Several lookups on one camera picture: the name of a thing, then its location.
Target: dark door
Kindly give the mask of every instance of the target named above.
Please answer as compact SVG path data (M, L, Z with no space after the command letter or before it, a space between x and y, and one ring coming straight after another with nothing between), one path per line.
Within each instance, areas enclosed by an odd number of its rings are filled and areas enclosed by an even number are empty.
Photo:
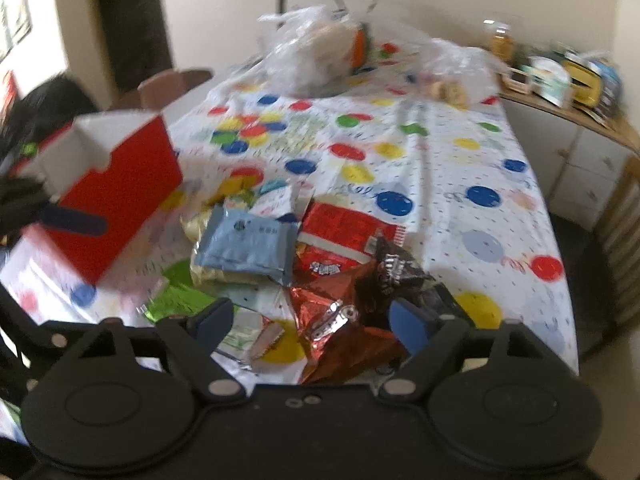
M120 92L172 67L160 0L98 0L98 6Z

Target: orange foil wrapper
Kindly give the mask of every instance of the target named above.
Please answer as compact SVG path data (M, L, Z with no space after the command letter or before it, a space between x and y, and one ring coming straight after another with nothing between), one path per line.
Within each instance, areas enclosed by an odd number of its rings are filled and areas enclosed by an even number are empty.
M341 383L405 355L392 332L367 326L371 306L358 299L356 282L375 270L370 262L289 289L309 360L303 383Z

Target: polka dot tablecloth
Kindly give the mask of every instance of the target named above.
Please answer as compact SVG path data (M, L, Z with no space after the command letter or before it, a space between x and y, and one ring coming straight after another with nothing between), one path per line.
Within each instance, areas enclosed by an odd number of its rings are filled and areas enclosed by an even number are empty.
M191 245L180 218L197 212L229 177L251 175L258 183L284 178L316 200L400 224L405 247L478 326L520 319L577 371L556 240L499 100L460 110L425 99L411 72L414 53L400 42L389 45L378 47L375 59L351 78L349 91L333 98L277 94L260 65L212 90L169 126L183 184L97 286L26 240L0 280L38 322L120 316L144 325L139 307L159 277L188 280ZM268 304L271 310L263 313L281 317L294 335L290 313L273 310L273 301L258 301L256 294L246 291L234 300L258 309ZM252 380L295 382L306 361L294 340L289 346L291 352L266 360ZM9 427L4 433L15 433L3 413L0 432Z

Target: open cardboard box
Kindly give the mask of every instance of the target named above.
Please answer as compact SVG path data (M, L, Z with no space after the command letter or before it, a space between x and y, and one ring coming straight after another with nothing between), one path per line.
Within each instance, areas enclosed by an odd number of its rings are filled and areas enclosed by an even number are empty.
M106 219L107 231L99 237L41 224L25 230L89 283L97 282L182 181L162 117L132 110L79 116L43 142L17 173L43 179L59 205Z

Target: cabinet drawer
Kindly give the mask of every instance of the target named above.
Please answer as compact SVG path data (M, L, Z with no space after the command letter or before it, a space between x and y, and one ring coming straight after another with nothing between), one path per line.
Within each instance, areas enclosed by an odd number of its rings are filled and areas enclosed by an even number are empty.
M583 168L567 166L552 203L571 202L600 212L607 205L615 187L616 183L613 180Z
M502 100L513 134L548 198L578 134L577 124L527 105Z
M596 132L580 129L569 164L617 181L631 150Z
M549 211L559 217L566 218L580 227L591 231L600 217L596 209L585 207L573 202L567 202L553 198L549 204Z

